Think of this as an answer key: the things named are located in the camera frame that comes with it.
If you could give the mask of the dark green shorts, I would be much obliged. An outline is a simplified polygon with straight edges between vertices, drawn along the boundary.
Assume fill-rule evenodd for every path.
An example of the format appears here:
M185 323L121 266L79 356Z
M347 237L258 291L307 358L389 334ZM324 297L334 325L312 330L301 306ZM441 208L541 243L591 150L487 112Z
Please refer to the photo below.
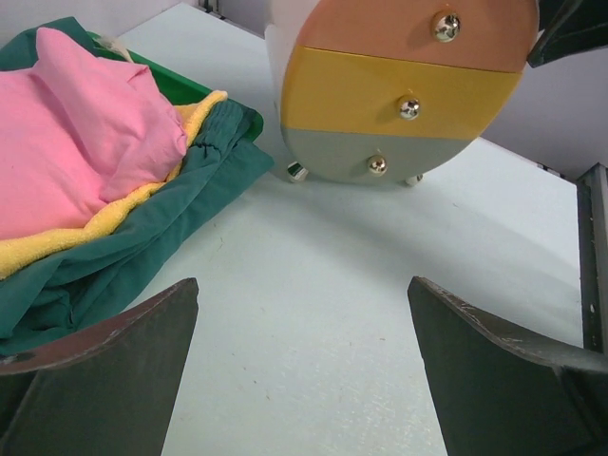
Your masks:
M60 30L103 57L81 25L66 17L24 30L3 46L1 74L33 67L40 28ZM187 238L272 167L248 135L255 116L229 97L217 104L194 143L186 143L177 177L111 235L1 278L1 352L33 349L122 311Z

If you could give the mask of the yellow towel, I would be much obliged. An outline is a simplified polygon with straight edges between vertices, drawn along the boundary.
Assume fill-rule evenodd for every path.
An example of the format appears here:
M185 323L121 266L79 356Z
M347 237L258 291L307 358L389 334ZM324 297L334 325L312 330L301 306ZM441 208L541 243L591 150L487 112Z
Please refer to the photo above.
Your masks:
M227 92L214 90L197 103L176 107L188 145L194 143L194 139L212 109L227 100ZM131 211L175 179L181 168L182 165L179 163L165 180L145 184L126 197L109 203L82 228L52 229L28 237L3 240L1 242L1 278L6 279L44 257L111 235Z

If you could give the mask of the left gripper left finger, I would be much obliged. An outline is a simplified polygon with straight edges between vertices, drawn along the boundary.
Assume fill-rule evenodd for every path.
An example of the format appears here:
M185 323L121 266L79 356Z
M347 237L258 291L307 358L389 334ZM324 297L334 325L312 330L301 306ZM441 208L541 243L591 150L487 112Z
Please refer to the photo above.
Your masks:
M2 357L2 454L161 454L198 293L186 278L127 312Z

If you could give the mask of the green plastic tray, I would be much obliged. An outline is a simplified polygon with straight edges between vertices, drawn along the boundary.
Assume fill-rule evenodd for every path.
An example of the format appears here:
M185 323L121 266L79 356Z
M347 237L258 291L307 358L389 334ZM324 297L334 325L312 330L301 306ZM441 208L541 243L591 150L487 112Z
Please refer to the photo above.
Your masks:
M100 56L117 61L125 60L123 53L115 50L105 37L92 31L87 34L95 42L96 51ZM212 89L150 61L140 54L130 50L127 53L136 64L149 67L159 91L172 105L190 105L212 92Z

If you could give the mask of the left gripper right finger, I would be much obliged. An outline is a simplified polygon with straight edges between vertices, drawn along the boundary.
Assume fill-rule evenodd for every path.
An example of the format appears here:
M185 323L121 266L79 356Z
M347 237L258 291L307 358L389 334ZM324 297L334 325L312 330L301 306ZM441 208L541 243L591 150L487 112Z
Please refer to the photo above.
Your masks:
M604 455L607 358L416 276L408 301L450 455Z

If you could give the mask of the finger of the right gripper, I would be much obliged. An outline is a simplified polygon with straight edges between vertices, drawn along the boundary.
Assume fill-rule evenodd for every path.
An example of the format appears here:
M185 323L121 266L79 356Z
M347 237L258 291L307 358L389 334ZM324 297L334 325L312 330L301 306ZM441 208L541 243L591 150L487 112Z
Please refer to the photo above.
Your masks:
M531 67L607 47L607 0L541 0L538 4L541 35L527 56Z

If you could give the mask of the pink cloth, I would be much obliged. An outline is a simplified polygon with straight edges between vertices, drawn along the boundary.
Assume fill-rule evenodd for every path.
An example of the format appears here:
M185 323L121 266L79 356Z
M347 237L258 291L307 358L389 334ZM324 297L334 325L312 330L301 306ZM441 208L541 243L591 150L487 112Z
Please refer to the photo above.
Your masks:
M96 57L60 30L38 60L1 74L1 237L82 228L110 202L163 181L186 152L148 66Z

